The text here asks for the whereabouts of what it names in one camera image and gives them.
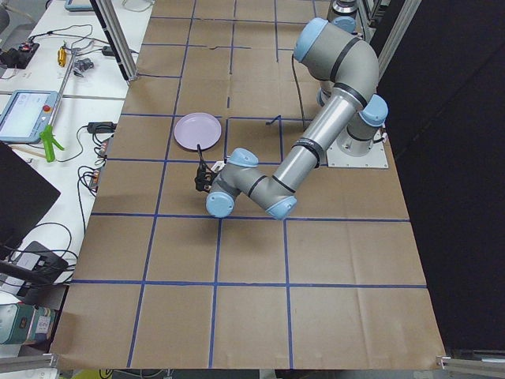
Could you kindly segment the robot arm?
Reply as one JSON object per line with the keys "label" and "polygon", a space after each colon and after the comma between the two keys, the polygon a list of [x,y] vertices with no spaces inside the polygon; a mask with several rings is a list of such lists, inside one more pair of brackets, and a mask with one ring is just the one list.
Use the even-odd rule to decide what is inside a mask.
{"label": "robot arm", "polygon": [[294,47],[294,59],[318,81],[333,84],[329,100],[273,175],[259,169],[259,160],[252,152],[236,148],[212,181],[206,198],[210,215],[227,217],[234,210],[236,198],[244,194],[268,215],[285,219],[296,207],[296,190],[376,92],[376,52],[364,40],[323,18],[315,17],[303,28]]}

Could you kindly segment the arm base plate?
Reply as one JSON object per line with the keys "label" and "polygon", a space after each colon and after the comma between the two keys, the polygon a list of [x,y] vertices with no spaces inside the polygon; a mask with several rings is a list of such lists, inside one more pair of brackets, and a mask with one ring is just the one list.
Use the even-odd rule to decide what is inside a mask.
{"label": "arm base plate", "polygon": [[327,165],[333,168],[388,169],[384,124],[371,126],[362,120],[351,121],[326,152]]}

